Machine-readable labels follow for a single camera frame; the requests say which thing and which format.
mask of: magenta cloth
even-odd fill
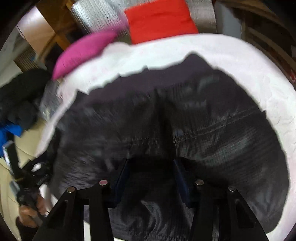
[[[70,45],[58,58],[52,79],[64,77],[84,62],[98,56],[117,36],[114,30],[100,31],[82,37]]]

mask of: blue object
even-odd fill
[[[23,129],[19,125],[15,124],[8,124],[5,126],[0,127],[0,144],[1,144],[1,149],[0,149],[0,157],[3,157],[3,150],[2,146],[7,142],[7,132],[10,132],[18,137],[22,135]]]

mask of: hand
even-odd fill
[[[41,195],[38,195],[38,197],[37,197],[36,207],[41,215],[45,214],[45,212],[46,212],[45,201]],[[37,224],[32,219],[32,217],[34,218],[36,216],[37,216],[37,211],[35,211],[31,207],[26,206],[26,205],[20,206],[19,220],[24,226],[27,226],[30,228],[36,228]]]

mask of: screw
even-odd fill
[[[100,180],[99,182],[100,186],[106,186],[108,184],[107,180]]]
[[[72,193],[74,191],[75,191],[75,187],[69,187],[69,188],[67,188],[67,192],[68,193]]]
[[[197,180],[195,181],[195,184],[198,185],[198,186],[201,186],[201,185],[204,184],[204,181],[203,181],[203,180],[200,180],[200,179],[197,179]]]
[[[235,192],[236,191],[236,188],[234,186],[229,186],[228,187],[228,190],[231,191],[231,192]]]

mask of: folded red cloth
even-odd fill
[[[197,34],[185,0],[156,0],[125,10],[133,44]]]

